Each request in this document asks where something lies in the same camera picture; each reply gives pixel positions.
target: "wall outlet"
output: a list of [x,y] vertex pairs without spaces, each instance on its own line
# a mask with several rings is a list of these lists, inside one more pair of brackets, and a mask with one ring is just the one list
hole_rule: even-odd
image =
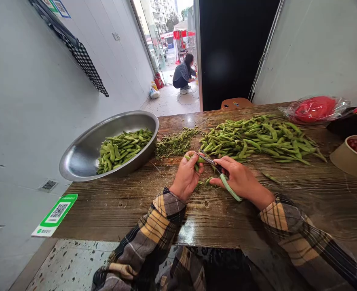
[[51,192],[56,186],[58,185],[57,182],[52,181],[52,180],[46,180],[41,187],[38,188],[38,190],[43,191],[43,192]]
[[114,40],[120,40],[119,34],[115,34],[112,32],[112,36],[114,37]]

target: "speckled floor tile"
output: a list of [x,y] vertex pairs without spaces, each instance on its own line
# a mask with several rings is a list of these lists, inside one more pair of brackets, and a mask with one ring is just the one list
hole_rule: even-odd
[[90,290],[94,272],[107,262],[118,245],[118,242],[59,240],[27,290]]
[[156,116],[168,116],[200,111],[199,87],[195,82],[188,94],[181,95],[180,90],[172,85],[159,90],[161,96],[150,99],[141,109],[154,113]]

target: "hanging cloth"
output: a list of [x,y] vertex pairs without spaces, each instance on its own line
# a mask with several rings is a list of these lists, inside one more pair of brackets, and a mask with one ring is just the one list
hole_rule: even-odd
[[81,69],[88,76],[92,84],[104,96],[109,97],[107,90],[103,85],[99,73],[97,72],[92,60],[90,59],[84,45],[73,36],[73,34],[62,24],[61,21],[49,10],[41,0],[30,0],[30,3],[37,10],[40,16],[45,20],[47,25],[56,33],[64,42],[68,50],[78,62]]

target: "yellow bottle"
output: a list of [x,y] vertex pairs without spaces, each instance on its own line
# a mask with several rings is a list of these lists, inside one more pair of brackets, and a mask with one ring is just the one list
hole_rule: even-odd
[[151,87],[153,87],[153,89],[155,89],[155,91],[158,91],[157,85],[154,83],[154,81],[151,81]]

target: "building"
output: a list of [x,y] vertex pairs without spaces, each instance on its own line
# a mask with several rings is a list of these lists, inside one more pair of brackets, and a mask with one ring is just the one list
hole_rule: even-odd
[[171,13],[177,13],[176,0],[150,0],[155,26],[160,34],[167,32],[166,22]]

